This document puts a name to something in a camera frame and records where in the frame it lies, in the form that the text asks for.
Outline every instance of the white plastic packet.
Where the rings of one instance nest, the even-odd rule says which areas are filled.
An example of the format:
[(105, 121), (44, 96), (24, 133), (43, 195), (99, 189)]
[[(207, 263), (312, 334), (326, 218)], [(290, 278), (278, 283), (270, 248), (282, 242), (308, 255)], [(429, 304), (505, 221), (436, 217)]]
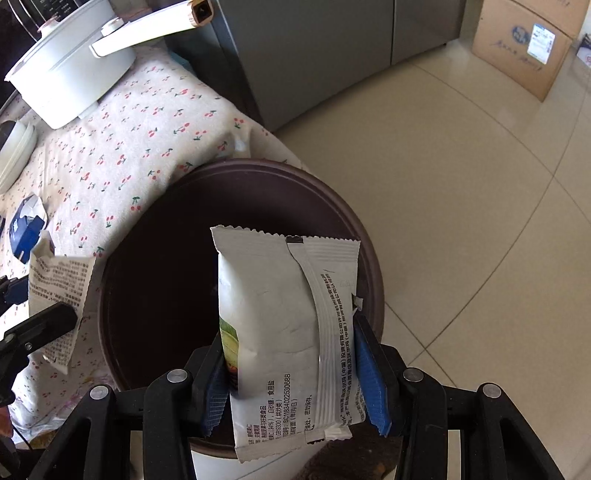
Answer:
[(350, 438), (365, 419), (352, 295), (359, 242), (214, 227), (240, 461)]

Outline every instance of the torn paper packaging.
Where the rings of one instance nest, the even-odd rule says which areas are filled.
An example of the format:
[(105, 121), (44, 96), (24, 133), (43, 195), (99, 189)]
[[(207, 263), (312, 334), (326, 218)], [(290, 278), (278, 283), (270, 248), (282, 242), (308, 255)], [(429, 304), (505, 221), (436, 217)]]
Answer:
[(39, 313), (58, 301), (74, 307), (78, 316), (78, 322), (73, 331), (42, 349), (43, 357), (64, 375), (68, 373), (68, 363), (74, 351), (94, 266), (94, 257), (56, 257), (51, 236), (47, 230), (41, 232), (39, 241), (31, 250), (29, 316)]

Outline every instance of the tablecloth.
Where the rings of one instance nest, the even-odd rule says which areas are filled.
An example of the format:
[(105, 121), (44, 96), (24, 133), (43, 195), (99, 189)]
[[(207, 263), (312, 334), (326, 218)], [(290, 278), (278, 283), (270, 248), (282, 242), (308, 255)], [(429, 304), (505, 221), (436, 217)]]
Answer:
[[(159, 48), (137, 48), (127, 74), (85, 119), (52, 130), (20, 97), (0, 117), (35, 125), (38, 144), (0, 213), (10, 220), (35, 193), (48, 215), (57, 255), (97, 258), (68, 375), (40, 353), (14, 383), (12, 421), (27, 438), (59, 427), (94, 384), (113, 384), (97, 323), (104, 263), (150, 204), (196, 166), (217, 158), (300, 161), (272, 134), (195, 78)], [(0, 274), (28, 273), (12, 254), (8, 228), (0, 235)], [(28, 305), (10, 308), (4, 332), (28, 317)]]

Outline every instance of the floor tile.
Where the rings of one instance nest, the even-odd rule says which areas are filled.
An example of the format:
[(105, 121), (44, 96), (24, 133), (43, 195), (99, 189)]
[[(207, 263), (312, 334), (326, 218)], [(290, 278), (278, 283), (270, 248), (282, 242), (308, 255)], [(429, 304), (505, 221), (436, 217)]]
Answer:
[(419, 356), (424, 348), (388, 305), (385, 306), (384, 313), (382, 343), (393, 346), (398, 350), (402, 360), (409, 364)]
[(580, 115), (556, 178), (591, 219), (591, 119)]
[(499, 268), (429, 347), (460, 388), (498, 383), (568, 475), (591, 432), (591, 225), (553, 181)]
[(480, 106), (554, 171), (573, 131), (591, 70), (571, 48), (546, 100), (540, 102), (473, 55), (471, 48), (472, 39), (463, 38), (417, 56), (413, 63)]
[(505, 128), (409, 64), (348, 89), (278, 136), (359, 215), (386, 301), (423, 345), (498, 265), (550, 181)]
[(448, 385), (453, 387), (454, 384), (447, 376), (447, 374), (441, 369), (437, 362), (433, 359), (429, 352), (426, 350), (418, 356), (418, 358), (412, 362), (409, 367), (415, 367), (423, 370), (426, 374), (431, 375), (441, 385)]
[(587, 86), (587, 93), (585, 94), (585, 100), (583, 102), (583, 107), (581, 108), (581, 113), (586, 115), (587, 118), (591, 119), (591, 87)]

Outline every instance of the white container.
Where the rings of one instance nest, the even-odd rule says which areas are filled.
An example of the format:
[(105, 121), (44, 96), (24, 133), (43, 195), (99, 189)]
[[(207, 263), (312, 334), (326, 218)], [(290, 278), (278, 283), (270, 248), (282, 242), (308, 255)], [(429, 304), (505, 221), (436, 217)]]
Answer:
[(59, 23), (49, 20), (5, 80), (57, 129), (97, 107), (134, 62), (131, 45), (205, 25), (212, 12), (209, 0), (190, 0), (122, 26), (109, 0), (90, 0)]
[(37, 143), (37, 132), (29, 124), (17, 121), (0, 148), (0, 194), (4, 194), (17, 180), (29, 161)]

